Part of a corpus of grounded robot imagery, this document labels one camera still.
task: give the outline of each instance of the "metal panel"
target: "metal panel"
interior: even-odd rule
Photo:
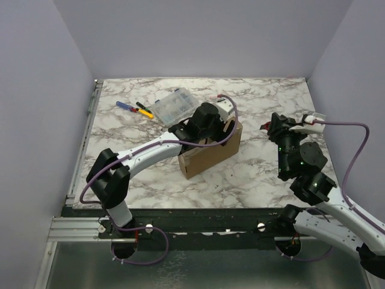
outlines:
[[[322,254],[328,245],[305,241],[301,256]],[[156,258],[139,252],[136,261]],[[325,260],[299,263],[275,251],[172,251],[154,266],[112,262],[108,243],[60,243],[47,288],[370,288],[359,263],[340,250]]]
[[[48,242],[107,242],[101,240],[98,218],[54,218],[48,234]],[[114,242],[134,242],[135,239],[113,239]]]

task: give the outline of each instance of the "yellow screwdriver handle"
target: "yellow screwdriver handle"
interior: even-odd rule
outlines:
[[[148,112],[146,112],[145,110],[138,110],[141,114],[144,114],[145,116],[148,116],[149,118],[153,119],[154,116]]]

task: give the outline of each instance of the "blue screwdriver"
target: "blue screwdriver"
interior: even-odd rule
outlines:
[[[116,102],[116,105],[124,110],[129,110],[129,111],[132,111],[133,113],[136,113],[137,112],[137,109],[135,107],[132,107],[131,105],[129,104],[124,104],[120,101],[117,101]]]

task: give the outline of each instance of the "clear plastic container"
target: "clear plastic container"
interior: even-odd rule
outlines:
[[[187,89],[181,87],[172,94],[156,101],[149,107],[162,123],[174,125],[191,116],[199,106],[199,101]]]

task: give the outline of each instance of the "metal floor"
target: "metal floor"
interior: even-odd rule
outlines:
[[[303,241],[299,256],[323,254],[328,245]],[[149,260],[157,252],[141,252]],[[47,288],[89,289],[363,289],[370,288],[359,263],[334,249],[328,258],[299,263],[276,251],[172,251],[154,266],[112,262],[109,243],[58,243]]]

